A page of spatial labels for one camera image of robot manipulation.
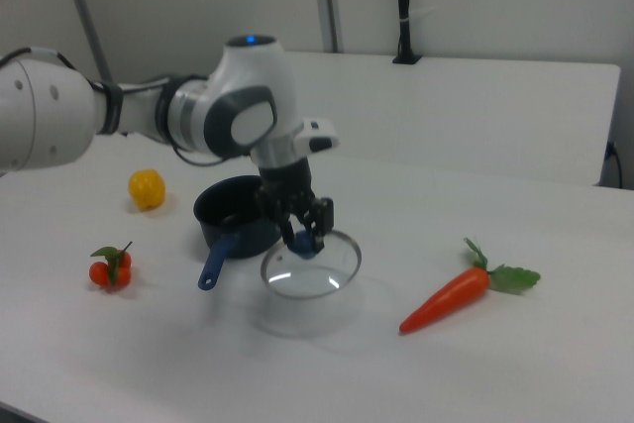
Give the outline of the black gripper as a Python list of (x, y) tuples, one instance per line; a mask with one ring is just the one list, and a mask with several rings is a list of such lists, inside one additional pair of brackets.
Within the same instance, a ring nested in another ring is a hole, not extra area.
[(312, 175), (307, 158), (278, 168), (259, 168), (262, 185), (257, 192), (261, 213), (280, 232), (290, 248), (295, 234), (288, 211), (303, 211), (298, 219), (304, 230), (296, 235), (299, 252), (321, 252), (324, 239), (334, 227), (334, 202), (331, 198), (314, 197)]

